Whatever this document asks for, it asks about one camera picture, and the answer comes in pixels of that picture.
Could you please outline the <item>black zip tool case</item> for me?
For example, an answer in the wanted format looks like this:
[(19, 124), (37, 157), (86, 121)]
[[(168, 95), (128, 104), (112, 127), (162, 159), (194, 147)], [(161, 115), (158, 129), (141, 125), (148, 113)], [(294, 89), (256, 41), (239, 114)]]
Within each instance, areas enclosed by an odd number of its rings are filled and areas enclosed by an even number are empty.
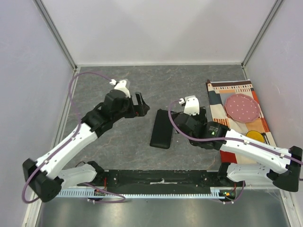
[(157, 111), (152, 129), (150, 146), (161, 149), (169, 149), (172, 140), (173, 127), (169, 120), (167, 110)]

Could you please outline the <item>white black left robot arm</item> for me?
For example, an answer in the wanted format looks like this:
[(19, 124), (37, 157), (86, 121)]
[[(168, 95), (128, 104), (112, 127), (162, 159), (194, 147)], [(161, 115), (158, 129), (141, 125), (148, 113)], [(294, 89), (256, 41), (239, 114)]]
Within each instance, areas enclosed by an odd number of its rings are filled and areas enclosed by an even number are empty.
[(142, 94), (135, 94), (137, 104), (132, 97), (127, 97), (120, 90), (111, 90), (103, 102), (87, 112), (78, 126), (55, 148), (37, 160), (28, 158), (22, 164), (26, 184), (22, 191), (25, 198), (27, 187), (30, 187), (43, 202), (55, 198), (62, 189), (80, 183), (91, 183), (99, 186), (104, 181), (104, 170), (94, 161), (87, 164), (64, 169), (65, 165), (87, 145), (112, 129), (115, 122), (122, 118), (144, 117), (150, 107), (144, 102)]

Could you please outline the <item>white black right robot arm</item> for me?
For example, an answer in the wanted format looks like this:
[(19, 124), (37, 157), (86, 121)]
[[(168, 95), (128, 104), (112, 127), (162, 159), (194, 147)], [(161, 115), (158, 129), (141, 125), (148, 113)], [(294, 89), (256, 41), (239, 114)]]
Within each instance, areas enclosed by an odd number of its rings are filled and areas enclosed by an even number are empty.
[(172, 126), (186, 137), (190, 144), (204, 149), (215, 149), (240, 154), (256, 161), (255, 165), (242, 167), (223, 163), (217, 174), (222, 186), (232, 182), (267, 178), (279, 189), (299, 190), (303, 150), (300, 147), (279, 148), (244, 136), (218, 122), (204, 122), (198, 116), (186, 113), (168, 114)]

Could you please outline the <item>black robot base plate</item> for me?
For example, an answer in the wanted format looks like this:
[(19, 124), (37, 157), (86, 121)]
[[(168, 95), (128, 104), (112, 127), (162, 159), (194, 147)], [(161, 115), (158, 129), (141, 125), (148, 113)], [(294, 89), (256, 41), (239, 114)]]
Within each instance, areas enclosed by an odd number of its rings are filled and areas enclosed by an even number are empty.
[(95, 186), (118, 187), (131, 184), (176, 183), (203, 187), (242, 187), (242, 181), (219, 178), (217, 172), (206, 170), (105, 170), (90, 182)]

